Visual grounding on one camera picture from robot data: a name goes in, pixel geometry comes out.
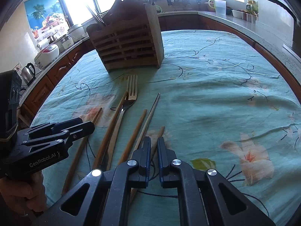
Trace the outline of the person left hand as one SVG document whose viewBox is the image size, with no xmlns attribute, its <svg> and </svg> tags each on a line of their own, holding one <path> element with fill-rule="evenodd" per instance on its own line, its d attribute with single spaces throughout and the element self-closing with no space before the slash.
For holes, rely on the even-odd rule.
<svg viewBox="0 0 301 226">
<path fill-rule="evenodd" d="M 29 179 L 30 183 L 1 179 L 1 195 L 6 205 L 18 214 L 29 210 L 42 212 L 47 209 L 43 173 L 39 171 Z"/>
</svg>

